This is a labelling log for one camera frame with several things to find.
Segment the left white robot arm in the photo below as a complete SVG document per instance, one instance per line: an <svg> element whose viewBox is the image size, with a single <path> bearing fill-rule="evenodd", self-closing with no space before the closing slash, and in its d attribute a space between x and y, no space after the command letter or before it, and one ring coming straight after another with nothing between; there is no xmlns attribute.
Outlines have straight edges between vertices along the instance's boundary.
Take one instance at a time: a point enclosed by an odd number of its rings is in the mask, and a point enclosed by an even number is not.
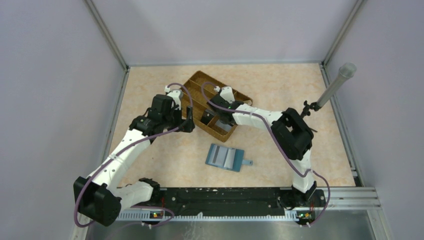
<svg viewBox="0 0 424 240"><path fill-rule="evenodd" d="M136 204L154 207L160 202L159 184L142 178L129 186L119 183L134 161L156 138L173 133L190 133L194 129L192 106L187 106L187 117L182 117L183 93L172 90L157 94L146 113L134 118L123 139L104 162L87 177L78 177L73 184L75 207L74 223L80 215L105 227L110 226L121 211Z"/></svg>

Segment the black card in tray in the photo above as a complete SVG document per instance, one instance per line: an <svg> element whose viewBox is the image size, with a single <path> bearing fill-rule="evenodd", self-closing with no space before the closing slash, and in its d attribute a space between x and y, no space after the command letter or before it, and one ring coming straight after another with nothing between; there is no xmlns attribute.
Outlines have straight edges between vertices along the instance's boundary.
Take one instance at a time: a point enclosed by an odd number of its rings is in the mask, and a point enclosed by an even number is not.
<svg viewBox="0 0 424 240"><path fill-rule="evenodd" d="M210 109L206 109L201 116L200 122L207 126L214 117L215 112L211 111Z"/></svg>

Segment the grey striped card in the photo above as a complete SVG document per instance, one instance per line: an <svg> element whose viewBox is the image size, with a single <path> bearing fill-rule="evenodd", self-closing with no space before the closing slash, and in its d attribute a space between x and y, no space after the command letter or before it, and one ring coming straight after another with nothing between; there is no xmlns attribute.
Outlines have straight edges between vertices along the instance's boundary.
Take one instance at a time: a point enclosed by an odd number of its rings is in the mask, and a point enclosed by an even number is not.
<svg viewBox="0 0 424 240"><path fill-rule="evenodd" d="M227 150L225 147L216 145L211 163L215 166L223 167L226 161Z"/></svg>

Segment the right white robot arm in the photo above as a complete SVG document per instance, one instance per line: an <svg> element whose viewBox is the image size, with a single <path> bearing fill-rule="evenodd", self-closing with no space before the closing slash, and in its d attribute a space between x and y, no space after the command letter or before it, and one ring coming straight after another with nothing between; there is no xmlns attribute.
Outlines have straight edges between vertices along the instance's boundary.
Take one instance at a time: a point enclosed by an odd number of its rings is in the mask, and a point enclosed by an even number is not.
<svg viewBox="0 0 424 240"><path fill-rule="evenodd" d="M313 177L311 148L314 134L301 115L293 108L269 111L237 100L227 100L219 93L207 101L225 124L250 126L266 130L278 150L294 171L293 200L307 206L314 198L317 182Z"/></svg>

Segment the grey microphone on tripod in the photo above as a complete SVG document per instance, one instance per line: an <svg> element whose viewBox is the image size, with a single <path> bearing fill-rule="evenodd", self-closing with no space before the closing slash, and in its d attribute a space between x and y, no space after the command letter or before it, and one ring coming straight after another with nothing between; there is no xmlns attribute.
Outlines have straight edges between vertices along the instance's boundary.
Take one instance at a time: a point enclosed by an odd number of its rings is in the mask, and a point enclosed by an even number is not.
<svg viewBox="0 0 424 240"><path fill-rule="evenodd" d="M300 114L301 118L311 115L311 111L319 111L329 100L330 98L339 90L339 88L349 79L351 79L355 72L357 71L357 66L352 62L346 62L343 64L339 70L336 78L330 83L330 85L325 89L319 99L311 104L305 100L303 105L304 108Z"/></svg>

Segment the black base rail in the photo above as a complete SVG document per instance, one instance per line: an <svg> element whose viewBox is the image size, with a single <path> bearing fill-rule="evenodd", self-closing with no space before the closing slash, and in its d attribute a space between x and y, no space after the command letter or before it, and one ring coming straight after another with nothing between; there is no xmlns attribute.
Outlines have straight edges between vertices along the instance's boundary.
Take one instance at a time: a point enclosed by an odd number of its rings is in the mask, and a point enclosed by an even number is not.
<svg viewBox="0 0 424 240"><path fill-rule="evenodd" d="M303 196L289 187L169 187L135 204L149 211L147 221L294 221L308 225L328 199L322 189Z"/></svg>

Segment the woven brown divided tray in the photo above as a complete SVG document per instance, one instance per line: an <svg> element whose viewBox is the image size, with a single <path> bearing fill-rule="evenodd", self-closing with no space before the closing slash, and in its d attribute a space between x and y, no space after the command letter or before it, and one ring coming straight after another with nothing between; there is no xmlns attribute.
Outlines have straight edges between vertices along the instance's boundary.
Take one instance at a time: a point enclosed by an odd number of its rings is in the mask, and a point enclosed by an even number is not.
<svg viewBox="0 0 424 240"><path fill-rule="evenodd" d="M211 82L215 86L218 86L220 88L225 87L227 84L213 78L212 76L206 74L205 72L198 70L196 71L183 85L188 89L192 102L193 102L193 121L197 127L204 130L214 138L218 139L219 141L225 143L234 130L236 129L236 125L233 125L230 132L225 132L219 127L216 126L216 122L219 121L219 117L215 113L215 117L209 122L208 125L204 125L201 122L201 117L203 112L206 109L209 109L211 111L212 108L208 105L207 100L204 98L201 92L201 86L205 82ZM214 87L211 85L206 85L204 87L204 93L208 100L210 100L212 97L214 97L217 92L214 91ZM249 106L253 104L253 100L251 97L233 89L232 94L237 101L242 101ZM183 92L183 97L181 100L182 103L182 116L186 117L186 107L190 105L190 99L189 96Z"/></svg>

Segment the blue card holder wallet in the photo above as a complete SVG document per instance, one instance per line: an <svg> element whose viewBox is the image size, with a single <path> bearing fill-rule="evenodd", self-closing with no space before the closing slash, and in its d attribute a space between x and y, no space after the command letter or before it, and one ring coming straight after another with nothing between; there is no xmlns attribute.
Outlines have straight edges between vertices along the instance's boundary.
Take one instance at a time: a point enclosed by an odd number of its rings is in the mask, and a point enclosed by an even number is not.
<svg viewBox="0 0 424 240"><path fill-rule="evenodd" d="M212 164L212 158L215 152L215 146L221 146L226 148L227 150L226 159L225 159L225 163L223 167ZM254 162L252 160L245 159L244 150L239 148L222 146L222 145L218 145L214 143L210 145L210 148L208 150L207 157L205 160L206 165L223 169L223 170L233 171L233 172L240 172L242 166L252 166L253 163Z"/></svg>

